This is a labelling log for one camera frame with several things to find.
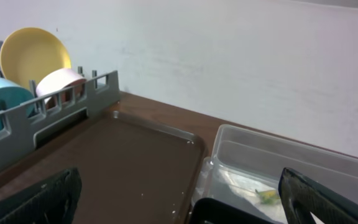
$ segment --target green food item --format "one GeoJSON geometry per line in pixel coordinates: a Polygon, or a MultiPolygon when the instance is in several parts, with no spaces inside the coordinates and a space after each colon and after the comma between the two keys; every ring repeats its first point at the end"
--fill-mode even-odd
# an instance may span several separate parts
{"type": "Polygon", "coordinates": [[[273,205],[280,200],[280,196],[276,190],[266,190],[259,192],[255,189],[255,192],[258,194],[261,203],[265,205],[273,205]]]}

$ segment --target yellow plate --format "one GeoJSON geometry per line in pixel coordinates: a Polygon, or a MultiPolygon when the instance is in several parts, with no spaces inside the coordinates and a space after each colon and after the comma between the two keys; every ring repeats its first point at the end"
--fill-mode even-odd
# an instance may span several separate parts
{"type": "Polygon", "coordinates": [[[29,89],[60,68],[71,68],[68,52],[53,34],[39,28],[23,28],[7,37],[1,47],[1,70],[8,80],[29,89]]]}

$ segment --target plastic tray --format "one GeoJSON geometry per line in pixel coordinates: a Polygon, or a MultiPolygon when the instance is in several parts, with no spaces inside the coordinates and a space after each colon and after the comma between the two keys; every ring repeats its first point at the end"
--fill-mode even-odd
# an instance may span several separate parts
{"type": "Polygon", "coordinates": [[[358,203],[358,159],[230,125],[219,127],[192,202],[212,197],[268,221],[286,223],[280,201],[256,192],[275,190],[284,167],[293,168],[358,203]]]}
{"type": "Polygon", "coordinates": [[[73,223],[184,223],[204,142],[117,111],[88,119],[0,173],[0,200],[77,167],[73,223]]]}

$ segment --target transparent storage box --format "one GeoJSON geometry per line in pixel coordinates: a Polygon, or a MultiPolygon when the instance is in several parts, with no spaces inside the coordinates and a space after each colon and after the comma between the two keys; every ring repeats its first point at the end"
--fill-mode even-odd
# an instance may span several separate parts
{"type": "Polygon", "coordinates": [[[278,181],[290,167],[358,203],[358,159],[224,124],[204,160],[192,203],[211,197],[275,223],[286,223],[278,181]]]}

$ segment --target brown tray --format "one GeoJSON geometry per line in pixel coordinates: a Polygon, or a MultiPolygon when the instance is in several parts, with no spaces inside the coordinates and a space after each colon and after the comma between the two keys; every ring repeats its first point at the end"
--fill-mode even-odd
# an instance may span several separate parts
{"type": "Polygon", "coordinates": [[[78,167],[83,188],[73,223],[183,223],[205,154],[194,134],[105,112],[0,173],[0,200],[78,167]]]}

